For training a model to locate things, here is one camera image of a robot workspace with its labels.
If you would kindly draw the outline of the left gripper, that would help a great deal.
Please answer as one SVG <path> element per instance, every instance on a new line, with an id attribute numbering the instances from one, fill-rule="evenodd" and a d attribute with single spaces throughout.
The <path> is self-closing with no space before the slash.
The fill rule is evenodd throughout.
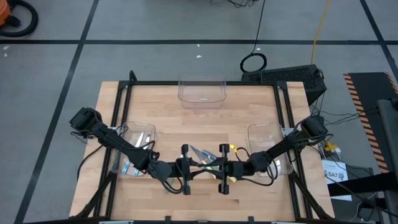
<path id="1" fill-rule="evenodd" d="M 190 195 L 191 193 L 191 188 L 189 186 L 189 176 L 191 178 L 194 178 L 195 176 L 205 172 L 205 169 L 200 169 L 190 172 L 190 166 L 205 167 L 205 164 L 198 163 L 194 160 L 190 160 L 187 154 L 188 154 L 188 144 L 183 144 L 181 146 L 181 156 L 179 159 L 176 160 L 176 164 L 177 164 L 177 169 L 182 176 L 183 180 L 182 192 L 184 195 Z"/>

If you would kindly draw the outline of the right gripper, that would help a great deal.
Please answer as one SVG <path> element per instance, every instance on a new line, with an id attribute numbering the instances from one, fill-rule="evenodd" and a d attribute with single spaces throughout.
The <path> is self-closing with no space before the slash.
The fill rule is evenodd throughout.
<path id="1" fill-rule="evenodd" d="M 220 179 L 221 172 L 221 183 L 218 186 L 218 192 L 221 194 L 229 194 L 229 185 L 227 183 L 229 177 L 241 180 L 244 174 L 244 162 L 229 161 L 229 150 L 229 144 L 220 144 L 220 153 L 222 153 L 221 158 L 216 157 L 215 159 L 211 159 L 207 157 L 199 164 L 199 166 L 203 167 L 203 170 L 210 173 L 214 179 Z"/>

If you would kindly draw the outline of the blue-patterned-handle cutlery piece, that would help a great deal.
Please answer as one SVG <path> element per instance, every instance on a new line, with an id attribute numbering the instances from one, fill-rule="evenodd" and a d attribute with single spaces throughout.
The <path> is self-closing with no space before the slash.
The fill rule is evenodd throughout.
<path id="1" fill-rule="evenodd" d="M 135 143 L 135 147 L 139 147 L 139 146 L 141 145 L 143 136 L 144 136 L 144 133 L 141 133 L 141 135 L 138 137 L 138 139 L 137 139 L 137 141 L 136 141 L 136 143 Z M 129 168 L 130 163 L 131 163 L 130 160 L 128 160 L 128 161 L 126 162 L 126 164 L 125 164 L 125 166 L 124 166 L 124 169 L 123 169 L 123 171 L 122 171 L 123 174 L 126 174 L 126 173 L 127 173 L 127 170 L 128 170 L 128 168 Z"/>

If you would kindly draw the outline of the clear plastic bin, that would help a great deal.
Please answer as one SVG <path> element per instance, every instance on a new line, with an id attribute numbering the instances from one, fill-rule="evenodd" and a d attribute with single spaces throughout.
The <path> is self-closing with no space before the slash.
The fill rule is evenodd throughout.
<path id="1" fill-rule="evenodd" d="M 178 94 L 184 108 L 220 108 L 226 99 L 222 75 L 181 75 Z"/>
<path id="2" fill-rule="evenodd" d="M 248 127 L 248 144 L 251 153 L 268 151 L 282 140 L 282 126 L 279 123 L 251 124 Z M 271 171 L 274 175 L 278 172 L 276 178 L 289 175 L 293 171 L 293 165 L 289 162 L 286 152 L 273 159 Z"/>
<path id="3" fill-rule="evenodd" d="M 150 137 L 150 142 L 155 141 L 156 139 L 156 128 L 153 124 L 149 123 L 138 123 L 135 121 L 128 121 L 125 122 L 122 126 L 118 128 L 113 128 L 116 130 L 116 132 L 129 144 L 133 145 L 135 147 L 135 143 L 138 139 L 138 137 L 141 135 L 141 133 L 144 133 L 144 136 L 142 138 L 142 142 L 140 147 L 143 147 L 143 149 L 147 149 L 148 147 L 152 147 L 152 145 L 148 145 L 145 143 L 146 137 L 148 133 L 151 133 Z M 117 173 L 117 174 L 123 174 L 122 171 L 124 169 L 124 166 L 126 162 L 128 161 L 128 158 L 125 154 L 116 151 L 115 152 L 115 157 L 113 164 L 111 166 L 111 172 Z M 134 168 L 132 162 L 129 165 L 129 168 L 127 170 L 126 174 L 123 175 L 131 175 L 133 177 L 137 177 L 134 175 L 134 171 L 136 168 Z"/>

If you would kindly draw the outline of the white paper sign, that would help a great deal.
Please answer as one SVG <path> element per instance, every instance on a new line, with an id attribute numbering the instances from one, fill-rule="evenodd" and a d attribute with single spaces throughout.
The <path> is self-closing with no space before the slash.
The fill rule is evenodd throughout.
<path id="1" fill-rule="evenodd" d="M 348 173 L 346 171 L 346 164 L 343 162 L 334 162 L 329 160 L 322 160 L 323 171 L 327 176 L 327 184 L 335 182 L 342 182 L 348 180 Z"/>

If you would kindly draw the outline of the black bar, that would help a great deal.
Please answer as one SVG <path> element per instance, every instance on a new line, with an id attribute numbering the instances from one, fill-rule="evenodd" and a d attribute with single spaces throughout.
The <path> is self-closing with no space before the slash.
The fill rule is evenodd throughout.
<path id="1" fill-rule="evenodd" d="M 361 194 L 368 192 L 398 191 L 398 178 L 395 173 L 388 172 L 342 182 L 332 181 L 328 184 L 331 197 Z"/>

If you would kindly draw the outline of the hazard-striped black ramp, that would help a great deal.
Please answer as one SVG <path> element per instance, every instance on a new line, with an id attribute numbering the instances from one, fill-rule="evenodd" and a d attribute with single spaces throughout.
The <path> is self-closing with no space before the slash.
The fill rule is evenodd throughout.
<path id="1" fill-rule="evenodd" d="M 393 172 L 393 160 L 377 102 L 398 98 L 394 80 L 386 72 L 345 73 L 343 78 L 380 172 Z"/>

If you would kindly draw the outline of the black aluminium table frame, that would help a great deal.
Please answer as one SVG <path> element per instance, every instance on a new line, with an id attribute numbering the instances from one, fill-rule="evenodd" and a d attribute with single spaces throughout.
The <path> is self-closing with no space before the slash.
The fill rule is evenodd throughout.
<path id="1" fill-rule="evenodd" d="M 300 82 L 104 82 L 70 123 L 87 151 L 104 147 L 81 170 L 71 221 L 334 221 L 313 150 L 328 133 Z"/>

